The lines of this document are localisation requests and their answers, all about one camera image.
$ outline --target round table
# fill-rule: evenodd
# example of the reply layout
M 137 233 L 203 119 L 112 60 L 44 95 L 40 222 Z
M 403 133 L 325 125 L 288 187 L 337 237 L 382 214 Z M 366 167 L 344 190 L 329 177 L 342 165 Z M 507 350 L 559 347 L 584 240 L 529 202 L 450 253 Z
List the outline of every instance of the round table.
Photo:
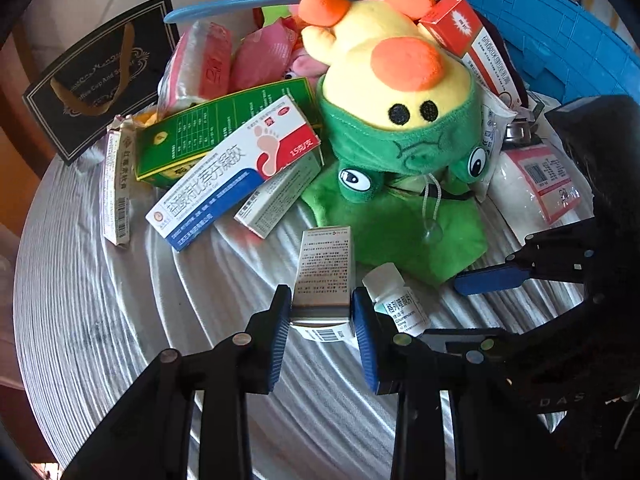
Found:
M 134 183 L 131 240 L 116 247 L 101 235 L 103 158 L 99 142 L 71 167 L 53 160 L 18 254 L 18 358 L 38 423 L 62 465 L 159 351 L 210 349 L 267 308 L 279 283 L 292 285 L 302 231 L 313 225 L 310 210 L 297 202 L 259 240 L 227 214 L 176 253 L 144 218 L 158 192 Z M 490 250 L 478 261 L 487 266 L 518 244 L 489 200 L 480 211 L 492 227 Z M 589 214 L 588 206 L 579 211 Z M 358 277 L 367 270 L 358 266 Z M 558 283 L 461 298 L 447 285 L 433 290 L 407 281 L 436 328 L 522 332 L 581 301 L 580 288 Z M 395 402 L 368 391 L 356 348 L 292 331 L 274 392 L 248 399 L 254 467 L 264 478 L 386 479 Z M 197 434 L 196 421 L 194 448 Z

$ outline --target gold ribbon handle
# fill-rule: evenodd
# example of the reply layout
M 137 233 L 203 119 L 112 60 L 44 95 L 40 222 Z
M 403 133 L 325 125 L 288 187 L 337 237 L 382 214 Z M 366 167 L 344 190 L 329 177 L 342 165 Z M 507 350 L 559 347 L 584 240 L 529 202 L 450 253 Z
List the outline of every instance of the gold ribbon handle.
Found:
M 51 81 L 49 81 L 49 84 L 51 85 L 51 88 L 53 89 L 58 99 L 60 99 L 62 103 L 68 108 L 71 108 L 72 110 L 86 116 L 96 117 L 109 110 L 109 108 L 111 108 L 111 105 L 113 105 L 114 102 L 117 101 L 118 97 L 122 95 L 122 93 L 125 91 L 125 88 L 127 88 L 127 86 L 129 85 L 129 65 L 131 63 L 131 53 L 133 51 L 134 38 L 135 33 L 133 30 L 133 24 L 131 22 L 127 22 L 124 26 L 122 47 L 120 49 L 120 83 L 118 85 L 116 93 L 113 95 L 113 99 L 99 106 L 89 105 L 84 101 L 78 99 L 71 93 L 71 90 L 63 87 L 59 81 L 52 77 Z

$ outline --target black plush eye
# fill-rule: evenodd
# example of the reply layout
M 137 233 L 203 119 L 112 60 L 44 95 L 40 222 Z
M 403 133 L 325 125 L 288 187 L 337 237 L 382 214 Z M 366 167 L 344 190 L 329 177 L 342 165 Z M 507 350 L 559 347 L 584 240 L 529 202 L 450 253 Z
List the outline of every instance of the black plush eye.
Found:
M 482 148 L 476 148 L 471 153 L 469 157 L 469 163 L 467 165 L 467 169 L 469 175 L 473 178 L 480 176 L 482 170 L 484 170 L 484 165 L 486 164 L 486 151 Z
M 438 107 L 433 101 L 425 101 L 420 105 L 420 115 L 425 121 L 433 123 L 438 118 Z
M 356 191 L 368 191 L 371 188 L 369 177 L 358 170 L 342 170 L 340 180 L 346 187 Z
M 402 126 L 403 124 L 407 124 L 409 122 L 409 118 L 411 118 L 411 114 L 409 113 L 409 108 L 401 104 L 395 104 L 391 108 L 389 108 L 389 120 L 393 124 L 398 124 Z

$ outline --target red and white medicine box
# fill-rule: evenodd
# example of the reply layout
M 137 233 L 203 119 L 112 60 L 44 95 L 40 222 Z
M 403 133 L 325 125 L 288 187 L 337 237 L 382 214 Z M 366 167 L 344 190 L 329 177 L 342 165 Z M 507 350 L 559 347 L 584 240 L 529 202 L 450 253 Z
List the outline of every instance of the red and white medicine box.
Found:
M 507 65 L 468 1 L 440 0 L 420 23 L 509 108 L 522 106 Z

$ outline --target blue plastic basket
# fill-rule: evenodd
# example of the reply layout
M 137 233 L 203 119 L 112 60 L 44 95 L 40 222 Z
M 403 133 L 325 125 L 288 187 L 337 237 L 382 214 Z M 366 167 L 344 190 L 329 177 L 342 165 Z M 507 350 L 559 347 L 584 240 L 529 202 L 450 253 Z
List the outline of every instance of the blue plastic basket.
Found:
M 640 103 L 640 60 L 572 0 L 468 1 L 500 30 L 533 91 L 562 103 L 601 94 L 628 94 Z

